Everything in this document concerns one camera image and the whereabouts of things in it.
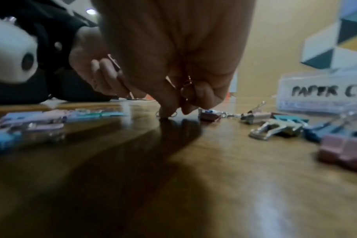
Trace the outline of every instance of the light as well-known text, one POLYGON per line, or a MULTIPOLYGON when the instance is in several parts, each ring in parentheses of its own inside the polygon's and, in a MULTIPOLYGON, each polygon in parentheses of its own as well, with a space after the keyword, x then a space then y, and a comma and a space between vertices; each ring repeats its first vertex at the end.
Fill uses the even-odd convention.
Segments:
POLYGON ((96 11, 94 9, 87 9, 86 12, 90 15, 95 15, 96 11))

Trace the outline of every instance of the black sleeve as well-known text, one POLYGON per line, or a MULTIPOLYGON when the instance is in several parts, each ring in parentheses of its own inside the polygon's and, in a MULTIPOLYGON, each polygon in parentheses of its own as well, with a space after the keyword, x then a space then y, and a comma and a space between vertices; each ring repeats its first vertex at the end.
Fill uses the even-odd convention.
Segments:
POLYGON ((39 68, 52 72, 70 68, 75 34, 86 23, 49 0, 0 0, 0 18, 6 16, 16 17, 21 28, 37 37, 39 68))

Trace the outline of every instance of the beige wall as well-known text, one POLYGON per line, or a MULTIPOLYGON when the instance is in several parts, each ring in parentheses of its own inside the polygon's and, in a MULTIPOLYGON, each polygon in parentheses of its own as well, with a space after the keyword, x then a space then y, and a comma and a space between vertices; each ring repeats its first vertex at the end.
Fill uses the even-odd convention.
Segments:
POLYGON ((339 0, 257 0, 237 96, 274 95, 281 74, 313 70, 300 63, 303 41, 334 22, 338 9, 339 0))

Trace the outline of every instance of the human hand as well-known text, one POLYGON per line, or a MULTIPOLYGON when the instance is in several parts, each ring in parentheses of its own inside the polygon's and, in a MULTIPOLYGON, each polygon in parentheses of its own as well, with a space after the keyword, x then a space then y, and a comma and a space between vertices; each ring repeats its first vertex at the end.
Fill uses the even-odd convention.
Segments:
POLYGON ((146 93, 129 84, 121 71, 116 72, 108 54, 99 28, 82 27, 76 33, 69 63, 97 92, 121 98, 131 98, 132 93, 135 98, 144 98, 146 93))
POLYGON ((161 117, 179 107, 188 114, 224 100, 245 47, 254 0, 92 2, 126 81, 160 103, 161 117), (185 86, 189 76, 193 84, 185 86))

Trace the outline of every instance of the white device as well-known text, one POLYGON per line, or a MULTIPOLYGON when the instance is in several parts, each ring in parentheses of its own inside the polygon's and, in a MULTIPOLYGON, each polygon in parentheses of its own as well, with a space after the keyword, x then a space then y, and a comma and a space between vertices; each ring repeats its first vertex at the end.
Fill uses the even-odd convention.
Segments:
POLYGON ((0 82, 26 82, 37 70, 37 43, 12 22, 0 19, 0 82))

